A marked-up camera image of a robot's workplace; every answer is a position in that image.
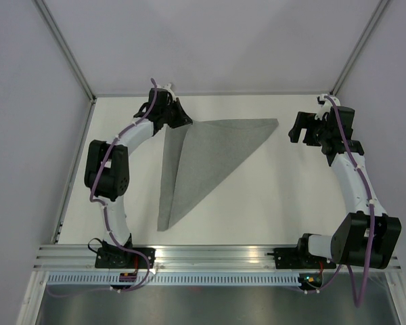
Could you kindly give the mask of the grey cloth napkin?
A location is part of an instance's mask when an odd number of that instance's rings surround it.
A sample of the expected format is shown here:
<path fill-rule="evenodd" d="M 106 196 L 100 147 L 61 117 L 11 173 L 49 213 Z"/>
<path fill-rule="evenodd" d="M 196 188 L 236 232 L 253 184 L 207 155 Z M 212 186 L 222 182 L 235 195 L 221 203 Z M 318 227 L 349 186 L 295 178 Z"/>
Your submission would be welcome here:
<path fill-rule="evenodd" d="M 157 230 L 183 219 L 277 129 L 276 118 L 194 121 L 164 138 Z"/>

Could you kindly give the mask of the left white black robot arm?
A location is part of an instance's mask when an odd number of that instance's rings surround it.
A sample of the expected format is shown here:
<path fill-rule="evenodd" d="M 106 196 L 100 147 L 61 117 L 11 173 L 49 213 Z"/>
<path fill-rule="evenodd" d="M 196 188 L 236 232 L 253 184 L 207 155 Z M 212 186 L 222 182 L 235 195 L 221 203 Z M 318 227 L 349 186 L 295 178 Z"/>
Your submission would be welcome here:
<path fill-rule="evenodd" d="M 133 120 L 111 142 L 93 140 L 89 144 L 84 184 L 89 200 L 100 205 L 104 239 L 97 252 L 97 267 L 126 268 L 147 256 L 133 248 L 127 226 L 124 195 L 130 183 L 129 156 L 163 126 L 174 129 L 192 124 L 170 83 L 150 89 Z"/>

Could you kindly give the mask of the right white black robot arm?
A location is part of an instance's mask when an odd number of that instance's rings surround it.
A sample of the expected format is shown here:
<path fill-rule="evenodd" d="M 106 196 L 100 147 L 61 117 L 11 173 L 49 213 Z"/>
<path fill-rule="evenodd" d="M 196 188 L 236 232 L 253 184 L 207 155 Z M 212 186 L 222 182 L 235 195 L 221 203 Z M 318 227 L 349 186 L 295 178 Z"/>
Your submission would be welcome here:
<path fill-rule="evenodd" d="M 319 258 L 337 264 L 374 269 L 388 266 L 401 234 L 401 222 L 391 217 L 377 199 L 365 168 L 361 142 L 353 140 L 355 111 L 330 108 L 323 116 L 299 112 L 289 138 L 321 148 L 341 188 L 346 217 L 331 236 L 305 234 L 295 251 L 299 265 L 311 267 Z"/>

